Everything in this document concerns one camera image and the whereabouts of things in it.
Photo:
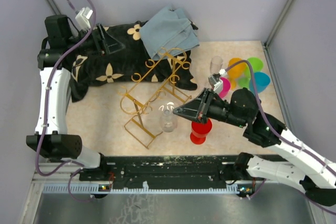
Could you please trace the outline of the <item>red wine glass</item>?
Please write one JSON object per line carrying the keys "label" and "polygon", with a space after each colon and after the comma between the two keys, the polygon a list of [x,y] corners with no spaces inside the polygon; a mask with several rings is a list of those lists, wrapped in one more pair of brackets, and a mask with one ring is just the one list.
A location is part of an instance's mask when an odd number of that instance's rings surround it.
{"label": "red wine glass", "polygon": [[191,129],[190,139],[192,143],[201,145],[206,141],[207,135],[212,130],[212,122],[210,119],[204,124],[192,122]]}

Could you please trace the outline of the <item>yellow wine glass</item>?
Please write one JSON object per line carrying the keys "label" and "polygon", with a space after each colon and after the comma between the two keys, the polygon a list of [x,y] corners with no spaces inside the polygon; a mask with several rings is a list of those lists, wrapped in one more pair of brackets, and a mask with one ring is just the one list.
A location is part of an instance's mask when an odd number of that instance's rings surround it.
{"label": "yellow wine glass", "polygon": [[231,89],[234,90],[236,88],[236,80],[241,77],[241,75],[244,73],[247,65],[246,63],[240,63],[231,68],[228,71],[228,79],[231,84]]}

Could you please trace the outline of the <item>blue wine glass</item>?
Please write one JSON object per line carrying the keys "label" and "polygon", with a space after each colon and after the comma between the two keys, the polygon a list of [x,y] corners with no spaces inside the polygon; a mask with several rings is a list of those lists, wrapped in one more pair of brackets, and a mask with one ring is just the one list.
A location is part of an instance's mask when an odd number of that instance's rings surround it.
{"label": "blue wine glass", "polygon": [[263,92],[270,84],[270,77],[263,72],[254,73],[257,93]]}

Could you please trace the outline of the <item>magenta wine glass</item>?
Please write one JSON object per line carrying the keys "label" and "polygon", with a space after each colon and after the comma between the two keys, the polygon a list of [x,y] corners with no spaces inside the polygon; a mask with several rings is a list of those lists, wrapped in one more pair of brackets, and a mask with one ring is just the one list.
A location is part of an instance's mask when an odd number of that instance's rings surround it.
{"label": "magenta wine glass", "polygon": [[223,99],[224,97],[226,97],[231,89],[231,83],[228,79],[226,78],[223,78],[223,77],[220,77],[220,80],[222,81],[223,83],[223,88],[221,90],[221,92],[218,94],[219,97],[221,99]]}

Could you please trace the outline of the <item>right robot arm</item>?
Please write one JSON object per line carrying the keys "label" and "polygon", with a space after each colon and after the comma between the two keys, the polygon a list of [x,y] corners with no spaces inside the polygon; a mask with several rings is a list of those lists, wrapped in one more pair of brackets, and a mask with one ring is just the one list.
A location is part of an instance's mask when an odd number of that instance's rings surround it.
{"label": "right robot arm", "polygon": [[299,140],[280,120],[267,114],[261,101],[246,88],[222,100],[211,89],[174,108],[173,114],[195,123],[208,120],[244,128],[243,136],[255,145],[271,150],[290,164],[277,164],[256,155],[240,153],[235,175],[242,180],[260,177],[277,181],[303,193],[322,206],[335,205],[335,163]]}

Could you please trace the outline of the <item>clear wine glass back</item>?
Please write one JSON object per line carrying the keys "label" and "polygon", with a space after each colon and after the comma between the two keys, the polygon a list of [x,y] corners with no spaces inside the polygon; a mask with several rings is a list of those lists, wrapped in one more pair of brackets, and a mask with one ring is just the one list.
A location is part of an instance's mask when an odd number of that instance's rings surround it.
{"label": "clear wine glass back", "polygon": [[[219,71],[222,68],[222,65],[223,65],[223,60],[222,60],[222,58],[220,56],[213,57],[211,59],[211,63],[210,63],[210,67],[209,67],[210,75],[215,74],[215,73],[219,73]],[[206,84],[205,84],[205,86],[207,88],[211,88],[211,86],[210,86],[210,84],[208,82],[208,77],[206,78]]]}

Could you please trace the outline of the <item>clear wine glass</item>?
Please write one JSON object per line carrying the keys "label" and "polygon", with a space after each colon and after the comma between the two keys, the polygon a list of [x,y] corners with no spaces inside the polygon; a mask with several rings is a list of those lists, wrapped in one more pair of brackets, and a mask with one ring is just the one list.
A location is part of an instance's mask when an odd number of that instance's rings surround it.
{"label": "clear wine glass", "polygon": [[[223,65],[223,60],[222,60],[222,58],[220,56],[213,57],[211,59],[211,63],[210,63],[210,67],[209,67],[210,75],[215,74],[215,73],[219,73],[219,71],[222,68],[222,65]],[[208,77],[206,78],[206,84],[205,84],[205,86],[207,88],[211,88],[211,86],[210,86],[210,84],[208,82]]]}
{"label": "clear wine glass", "polygon": [[174,102],[167,102],[159,106],[159,123],[163,132],[170,133],[177,128],[177,116],[173,114]]}

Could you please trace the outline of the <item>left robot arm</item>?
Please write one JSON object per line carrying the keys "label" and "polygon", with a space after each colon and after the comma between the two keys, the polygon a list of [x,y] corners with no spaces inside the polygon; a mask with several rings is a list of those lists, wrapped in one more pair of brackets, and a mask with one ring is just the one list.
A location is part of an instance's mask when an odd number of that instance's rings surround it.
{"label": "left robot arm", "polygon": [[40,170],[43,157],[62,165],[77,164],[103,180],[109,174],[103,155],[85,147],[79,135],[68,134],[66,111],[68,102],[82,100],[90,86],[113,78],[106,70],[113,68],[114,62],[121,67],[128,26],[96,24],[74,35],[71,23],[66,15],[45,19],[47,37],[37,56],[41,81],[39,119],[34,134],[26,137],[26,144],[36,152],[36,170]]}

